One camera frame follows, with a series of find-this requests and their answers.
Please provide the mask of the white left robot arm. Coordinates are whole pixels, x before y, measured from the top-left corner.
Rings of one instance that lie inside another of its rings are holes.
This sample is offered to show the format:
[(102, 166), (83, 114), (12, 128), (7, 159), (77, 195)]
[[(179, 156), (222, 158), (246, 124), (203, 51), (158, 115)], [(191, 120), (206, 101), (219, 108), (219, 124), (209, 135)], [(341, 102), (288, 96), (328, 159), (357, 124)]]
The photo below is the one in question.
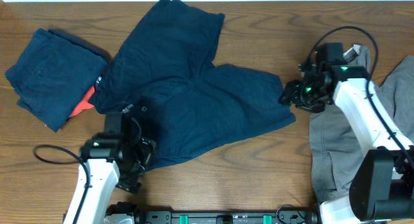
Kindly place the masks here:
[(141, 137), (97, 136), (80, 149), (78, 182), (63, 223), (142, 223), (136, 205), (110, 205), (115, 188), (135, 194), (157, 144)]

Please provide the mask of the grey shorts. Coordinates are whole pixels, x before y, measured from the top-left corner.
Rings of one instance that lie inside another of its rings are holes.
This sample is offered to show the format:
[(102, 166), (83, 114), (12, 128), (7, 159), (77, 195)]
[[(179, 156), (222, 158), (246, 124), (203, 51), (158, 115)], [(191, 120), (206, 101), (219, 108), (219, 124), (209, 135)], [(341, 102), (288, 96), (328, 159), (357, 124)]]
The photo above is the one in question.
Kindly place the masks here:
[[(413, 56), (406, 56), (375, 91), (389, 116), (413, 140)], [(347, 195), (362, 151), (346, 117), (335, 105), (310, 116), (312, 187), (318, 202)]]

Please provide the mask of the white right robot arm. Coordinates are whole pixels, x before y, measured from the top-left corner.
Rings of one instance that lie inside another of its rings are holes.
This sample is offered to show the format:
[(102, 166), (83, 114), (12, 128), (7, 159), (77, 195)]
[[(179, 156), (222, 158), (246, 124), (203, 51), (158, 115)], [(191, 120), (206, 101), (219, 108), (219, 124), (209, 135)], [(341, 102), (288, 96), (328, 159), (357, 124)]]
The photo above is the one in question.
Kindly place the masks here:
[(320, 205), (321, 223), (368, 223), (413, 218), (413, 143), (381, 104), (361, 65), (300, 65), (279, 99), (313, 113), (340, 108), (364, 159), (348, 195)]

